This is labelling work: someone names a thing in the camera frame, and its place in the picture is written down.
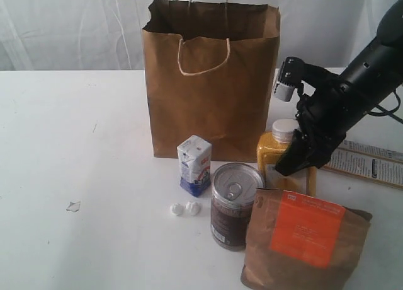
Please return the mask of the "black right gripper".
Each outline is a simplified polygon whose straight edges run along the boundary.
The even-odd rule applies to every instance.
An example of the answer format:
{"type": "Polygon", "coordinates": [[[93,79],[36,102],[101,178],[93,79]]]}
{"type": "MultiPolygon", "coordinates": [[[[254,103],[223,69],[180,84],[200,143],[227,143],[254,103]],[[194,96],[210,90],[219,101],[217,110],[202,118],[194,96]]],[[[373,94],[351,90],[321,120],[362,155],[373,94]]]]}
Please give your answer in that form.
{"type": "Polygon", "coordinates": [[[310,167],[320,168],[367,111],[367,101],[355,87],[323,67],[305,63],[302,80],[315,88],[298,102],[301,131],[276,162],[275,170],[290,176],[310,167]]]}

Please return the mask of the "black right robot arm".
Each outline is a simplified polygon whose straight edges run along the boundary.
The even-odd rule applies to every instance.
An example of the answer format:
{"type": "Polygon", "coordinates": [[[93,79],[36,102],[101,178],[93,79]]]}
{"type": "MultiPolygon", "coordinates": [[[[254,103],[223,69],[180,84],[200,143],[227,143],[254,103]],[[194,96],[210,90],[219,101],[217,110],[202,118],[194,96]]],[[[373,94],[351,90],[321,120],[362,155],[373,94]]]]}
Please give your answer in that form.
{"type": "Polygon", "coordinates": [[[287,57],[278,71],[274,96],[297,93],[297,130],[275,170],[289,176],[327,164],[346,133],[364,116],[393,117],[379,104],[402,84],[402,0],[383,16],[375,38],[341,74],[287,57]]]}

